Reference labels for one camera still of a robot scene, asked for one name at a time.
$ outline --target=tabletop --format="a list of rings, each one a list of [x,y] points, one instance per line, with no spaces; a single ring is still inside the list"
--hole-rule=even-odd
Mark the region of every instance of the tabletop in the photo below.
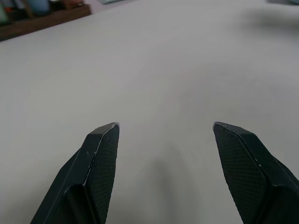
[[[299,176],[299,9],[134,0],[0,43],[0,223],[30,223],[95,128],[120,122],[107,224],[242,223],[212,126]]]

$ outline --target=wooden shelf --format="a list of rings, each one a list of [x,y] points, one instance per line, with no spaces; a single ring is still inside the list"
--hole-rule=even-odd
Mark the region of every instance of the wooden shelf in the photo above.
[[[90,14],[89,5],[85,4],[68,10],[58,10],[49,15],[36,17],[34,19],[15,21],[10,25],[0,26],[0,41],[53,27]]]

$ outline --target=blurry object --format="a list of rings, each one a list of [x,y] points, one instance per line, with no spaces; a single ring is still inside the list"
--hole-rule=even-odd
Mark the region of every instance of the blurry object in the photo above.
[[[14,10],[8,14],[11,24],[0,27],[0,41],[53,27],[91,14],[89,5],[84,4],[82,1],[76,7],[68,6],[65,4],[65,0],[51,0],[47,3],[41,3],[45,0],[18,1],[20,3],[19,6],[24,7],[24,9]],[[35,15],[42,15],[46,12],[48,13],[47,16],[35,17]],[[6,17],[7,15],[1,17],[0,12],[0,21],[5,20],[4,18]]]
[[[36,15],[47,15],[50,13],[49,0],[26,0],[32,12]]]
[[[83,0],[68,0],[71,7],[83,4]]]
[[[14,0],[15,5],[18,9],[24,9],[25,5],[23,4],[22,0]]]
[[[2,0],[2,5],[6,12],[11,12],[14,8],[14,3],[12,0]]]
[[[299,0],[289,0],[291,3],[299,4]]]
[[[108,4],[108,3],[113,3],[117,1],[123,1],[123,0],[100,0],[102,4]]]
[[[299,223],[299,181],[253,133],[216,122],[225,180],[244,224]]]
[[[267,0],[268,3],[271,4],[280,4],[280,5],[295,5],[299,4],[299,0]]]
[[[8,15],[5,12],[5,9],[0,1],[0,25],[7,25],[9,24]]]
[[[89,133],[58,172],[31,224],[105,224],[114,184],[119,125]]]

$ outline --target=gray surface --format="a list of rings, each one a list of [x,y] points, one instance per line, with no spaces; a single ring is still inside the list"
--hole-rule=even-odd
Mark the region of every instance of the gray surface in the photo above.
[[[0,223],[29,223],[94,128],[119,121],[108,224],[242,223],[212,125],[299,176],[296,7],[136,0],[0,43]]]

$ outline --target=bottle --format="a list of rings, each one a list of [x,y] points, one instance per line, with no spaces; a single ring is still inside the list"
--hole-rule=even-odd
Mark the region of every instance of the bottle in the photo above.
[[[14,0],[14,4],[16,5],[17,9],[24,9],[25,8],[22,0]]]
[[[36,15],[47,15],[50,13],[49,0],[27,0],[32,12]]]
[[[1,2],[6,12],[11,12],[15,7],[12,0],[2,0]]]
[[[0,2],[0,25],[6,25],[6,24],[9,24],[9,19],[2,3]]]

